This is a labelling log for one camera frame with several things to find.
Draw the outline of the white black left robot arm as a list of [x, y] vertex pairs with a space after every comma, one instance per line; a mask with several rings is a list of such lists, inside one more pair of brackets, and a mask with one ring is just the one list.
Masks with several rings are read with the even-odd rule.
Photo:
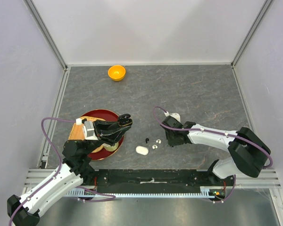
[[94, 169], [89, 154], [102, 145], [114, 146], [131, 128], [132, 119], [126, 113], [116, 121], [77, 118], [71, 122], [81, 125], [84, 139], [67, 140], [63, 148], [64, 158], [58, 167], [31, 191], [22, 196], [12, 195], [7, 200], [9, 225], [35, 226], [52, 204], [67, 192], [80, 185], [90, 185], [94, 180]]

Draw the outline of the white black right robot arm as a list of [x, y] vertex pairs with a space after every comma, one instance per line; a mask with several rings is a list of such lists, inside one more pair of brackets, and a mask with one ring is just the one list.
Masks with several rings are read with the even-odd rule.
[[236, 174], [257, 178], [263, 168], [272, 165], [270, 149], [249, 128], [212, 129], [190, 121], [181, 124], [173, 116], [167, 116], [160, 125], [169, 146], [207, 145], [230, 154], [229, 158], [217, 160], [210, 166], [206, 178], [211, 185], [218, 185], [224, 178]]

